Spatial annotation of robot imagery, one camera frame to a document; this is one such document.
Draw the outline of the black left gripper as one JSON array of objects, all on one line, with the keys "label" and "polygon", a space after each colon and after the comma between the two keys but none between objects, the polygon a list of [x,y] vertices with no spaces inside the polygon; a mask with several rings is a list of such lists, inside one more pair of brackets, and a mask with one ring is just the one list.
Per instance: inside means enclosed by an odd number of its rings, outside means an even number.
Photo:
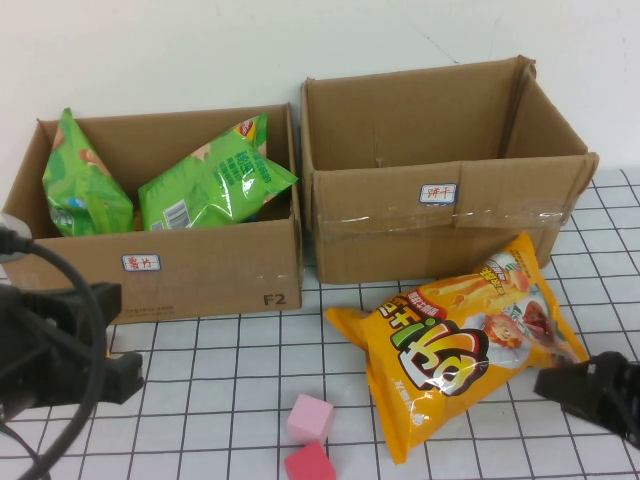
[{"label": "black left gripper", "polygon": [[[99,403],[122,405],[143,383],[143,356],[127,352],[110,359]],[[40,329],[1,321],[1,414],[17,416],[33,408],[74,405],[86,391],[90,361]]]}]

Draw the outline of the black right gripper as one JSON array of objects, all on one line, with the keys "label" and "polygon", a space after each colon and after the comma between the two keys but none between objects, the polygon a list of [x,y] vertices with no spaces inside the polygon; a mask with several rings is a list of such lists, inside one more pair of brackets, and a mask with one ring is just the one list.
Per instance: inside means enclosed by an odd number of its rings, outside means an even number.
[{"label": "black right gripper", "polygon": [[542,369],[534,392],[563,401],[574,417],[639,445],[639,365],[619,352],[606,351],[586,363]]}]

